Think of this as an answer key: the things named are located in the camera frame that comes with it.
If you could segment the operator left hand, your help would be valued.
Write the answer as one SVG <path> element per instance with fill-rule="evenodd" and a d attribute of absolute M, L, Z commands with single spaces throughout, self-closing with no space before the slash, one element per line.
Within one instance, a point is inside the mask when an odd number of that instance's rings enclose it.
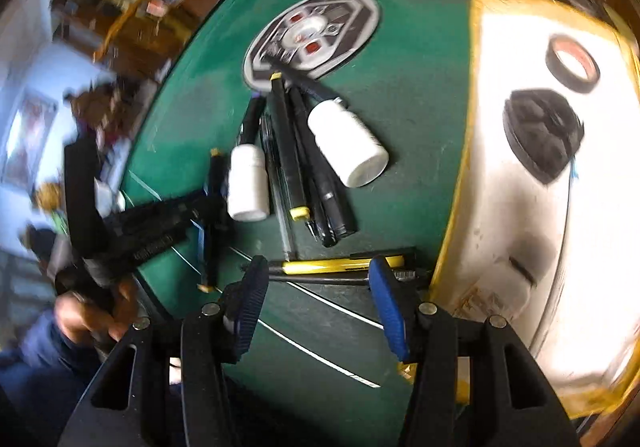
<path fill-rule="evenodd" d="M 88 344 L 97 333 L 106 333 L 119 341 L 138 315 L 138 288 L 133 277 L 120 280 L 114 300 L 114 308 L 109 313 L 74 292 L 60 295 L 54 303 L 56 325 L 64 337 L 75 344 Z"/>

